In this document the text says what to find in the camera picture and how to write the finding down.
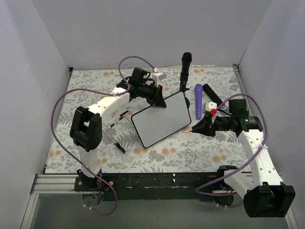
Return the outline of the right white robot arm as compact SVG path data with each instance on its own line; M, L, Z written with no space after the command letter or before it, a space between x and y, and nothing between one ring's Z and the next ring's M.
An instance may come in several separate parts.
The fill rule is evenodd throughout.
M249 115L245 99L228 102L229 116L218 116L216 104L208 106L202 120L192 127L192 132L215 136L217 131L232 131L248 160L240 167L219 167L215 180L199 186L196 192L203 194L203 189L213 184L223 190L230 187L243 199L249 217L283 218L295 198L295 190L284 183L273 165L265 144L265 122Z

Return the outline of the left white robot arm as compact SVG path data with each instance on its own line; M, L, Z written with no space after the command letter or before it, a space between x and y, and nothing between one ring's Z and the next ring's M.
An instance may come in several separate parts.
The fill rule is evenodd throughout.
M80 154L81 169L77 171L83 184L89 190L96 191L101 187L101 173L98 162L97 147L102 141L102 120L129 103L136 97L145 98L148 104L166 108L161 85L139 84L127 88L115 87L109 96L102 98L89 107L78 107L74 113L70 137Z

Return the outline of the small black-framed whiteboard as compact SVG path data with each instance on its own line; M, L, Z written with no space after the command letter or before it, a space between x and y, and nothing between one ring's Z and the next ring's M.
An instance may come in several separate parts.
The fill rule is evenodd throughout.
M191 123L185 95L177 92L165 99L166 108L149 106L131 116L144 148L166 139Z

